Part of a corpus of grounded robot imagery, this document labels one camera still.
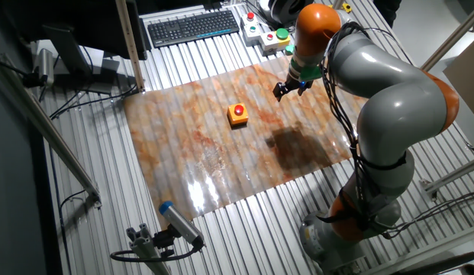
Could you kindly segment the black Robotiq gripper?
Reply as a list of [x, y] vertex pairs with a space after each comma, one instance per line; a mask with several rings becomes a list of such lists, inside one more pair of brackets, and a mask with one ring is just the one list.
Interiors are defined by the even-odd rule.
[[276, 83], [272, 93], [277, 101], [280, 102], [284, 95], [294, 90], [298, 90], [298, 95], [302, 96], [306, 89], [312, 87], [312, 84], [313, 81], [299, 81], [298, 79], [293, 78], [292, 75], [288, 74], [285, 82]]

